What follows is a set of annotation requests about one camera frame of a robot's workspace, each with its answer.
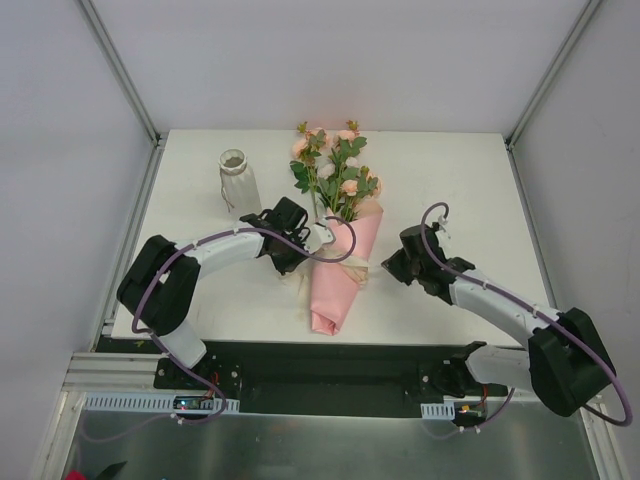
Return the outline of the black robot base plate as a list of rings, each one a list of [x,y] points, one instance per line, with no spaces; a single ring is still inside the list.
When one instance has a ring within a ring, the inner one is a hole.
[[[505,386],[443,382],[459,346],[209,341],[189,376],[171,360],[155,362],[157,390],[197,391],[215,384],[243,413],[417,418],[423,404],[447,397],[496,399]]]

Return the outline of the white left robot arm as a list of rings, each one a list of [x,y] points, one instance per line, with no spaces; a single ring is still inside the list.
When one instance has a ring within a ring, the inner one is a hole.
[[[200,240],[146,240],[117,289],[133,315],[131,330],[149,334],[178,362],[176,375],[188,388],[204,387],[211,365],[206,346],[186,320],[198,281],[236,263],[268,256],[276,271],[292,272],[310,251],[307,211],[283,197],[272,209],[250,213],[227,230]]]

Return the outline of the cream printed ribbon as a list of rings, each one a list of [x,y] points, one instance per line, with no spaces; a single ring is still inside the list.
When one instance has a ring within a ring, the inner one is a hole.
[[[359,286],[365,285],[370,276],[371,265],[368,260],[356,255],[350,255],[337,263],[338,252],[329,249],[321,256],[321,261],[305,260],[292,273],[285,273],[280,281],[297,294],[299,300],[306,300],[311,292],[312,273],[316,264],[321,266],[338,266],[347,277]]]

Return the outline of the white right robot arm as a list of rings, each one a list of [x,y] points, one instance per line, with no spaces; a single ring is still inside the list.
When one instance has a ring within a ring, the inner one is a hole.
[[[438,224],[403,230],[400,249],[383,268],[399,282],[418,283],[427,294],[486,320],[518,346],[468,344],[431,374],[435,389],[461,398],[484,384],[514,387],[568,417],[612,384],[614,366],[585,312],[536,307],[494,284],[471,262],[446,257],[438,230]]]

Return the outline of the pink wrapping paper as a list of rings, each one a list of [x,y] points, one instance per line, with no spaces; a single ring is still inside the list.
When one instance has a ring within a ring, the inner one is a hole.
[[[356,213],[357,218],[350,223],[356,235],[350,255],[369,261],[384,210],[376,200],[366,200]],[[325,335],[338,334],[361,287],[338,266],[316,264],[310,292],[311,329]]]

